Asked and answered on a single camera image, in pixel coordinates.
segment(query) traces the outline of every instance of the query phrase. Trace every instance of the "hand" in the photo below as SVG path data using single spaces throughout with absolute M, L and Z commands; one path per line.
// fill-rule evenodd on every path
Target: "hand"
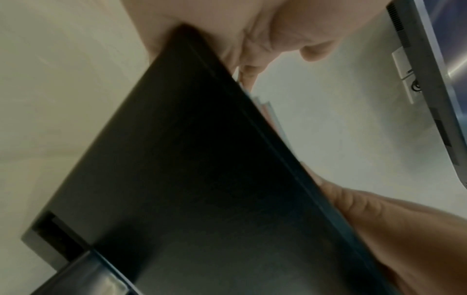
M 404 295 L 466 294 L 466 220 L 422 205 L 341 188 L 305 168 Z
M 389 0 L 123 0 L 151 59 L 183 23 L 204 33 L 231 71 L 251 90 L 282 52 L 323 58 L 339 40 L 381 12 Z

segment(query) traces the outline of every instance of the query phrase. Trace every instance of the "black monitor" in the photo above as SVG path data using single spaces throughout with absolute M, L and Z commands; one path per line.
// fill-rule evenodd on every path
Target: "black monitor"
M 396 0 L 388 11 L 457 175 L 467 187 L 467 1 Z

